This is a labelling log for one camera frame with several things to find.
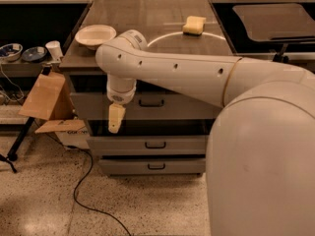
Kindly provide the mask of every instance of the terrazzo floor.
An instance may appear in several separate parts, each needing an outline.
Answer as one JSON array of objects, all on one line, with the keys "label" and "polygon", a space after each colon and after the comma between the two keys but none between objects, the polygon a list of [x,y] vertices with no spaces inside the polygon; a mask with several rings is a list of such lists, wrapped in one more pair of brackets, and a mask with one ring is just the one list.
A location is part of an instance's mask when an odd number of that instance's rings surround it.
[{"label": "terrazzo floor", "polygon": [[[34,129],[18,150],[18,173],[0,162],[0,235],[128,235],[111,216],[74,201],[89,156]],[[16,135],[0,132],[2,155]],[[96,160],[78,189],[80,203],[114,215],[131,235],[210,235],[205,174],[108,177]]]}]

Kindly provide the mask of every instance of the cup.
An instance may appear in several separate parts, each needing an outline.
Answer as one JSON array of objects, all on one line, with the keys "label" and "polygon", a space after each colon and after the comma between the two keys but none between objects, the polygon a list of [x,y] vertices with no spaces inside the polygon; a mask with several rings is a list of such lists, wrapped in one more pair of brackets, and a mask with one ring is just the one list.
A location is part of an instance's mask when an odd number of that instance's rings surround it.
[{"label": "cup", "polygon": [[61,57],[63,57],[63,54],[62,54],[59,41],[54,40],[54,41],[47,42],[46,48],[48,49],[53,60],[61,61]]}]

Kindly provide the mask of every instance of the drawer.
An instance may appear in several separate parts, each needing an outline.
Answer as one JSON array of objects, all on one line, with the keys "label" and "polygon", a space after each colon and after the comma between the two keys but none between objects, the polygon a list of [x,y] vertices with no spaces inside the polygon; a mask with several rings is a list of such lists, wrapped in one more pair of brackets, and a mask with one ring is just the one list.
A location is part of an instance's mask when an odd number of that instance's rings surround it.
[{"label": "drawer", "polygon": [[206,153],[208,136],[90,137],[87,142],[97,156],[187,155]]},{"label": "drawer", "polygon": [[157,160],[107,160],[98,162],[106,175],[202,174],[204,158]]},{"label": "drawer", "polygon": [[[72,92],[70,97],[81,119],[108,119],[111,102],[101,92]],[[125,119],[215,119],[221,108],[176,93],[137,93],[126,104]]]}]

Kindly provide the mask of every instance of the bowl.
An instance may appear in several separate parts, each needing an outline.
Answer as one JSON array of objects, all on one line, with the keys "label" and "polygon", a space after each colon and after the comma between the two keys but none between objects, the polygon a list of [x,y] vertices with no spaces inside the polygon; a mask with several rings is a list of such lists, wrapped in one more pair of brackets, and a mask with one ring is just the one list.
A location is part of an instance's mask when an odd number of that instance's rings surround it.
[{"label": "bowl", "polygon": [[22,54],[22,59],[28,62],[39,63],[45,59],[47,49],[42,46],[32,47]]},{"label": "bowl", "polygon": [[0,59],[13,62],[20,58],[23,46],[20,43],[9,43],[0,47]]},{"label": "bowl", "polygon": [[80,29],[75,39],[90,50],[97,50],[99,46],[116,36],[116,30],[105,25],[91,25]]}]

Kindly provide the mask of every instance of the yellow sponge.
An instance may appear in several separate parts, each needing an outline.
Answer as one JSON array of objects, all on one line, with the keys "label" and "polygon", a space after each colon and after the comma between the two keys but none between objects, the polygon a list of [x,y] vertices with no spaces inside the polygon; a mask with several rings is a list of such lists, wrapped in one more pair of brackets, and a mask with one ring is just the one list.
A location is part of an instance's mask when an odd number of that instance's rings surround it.
[{"label": "yellow sponge", "polygon": [[183,26],[183,33],[200,35],[204,31],[205,22],[206,18],[189,16],[186,25]]}]

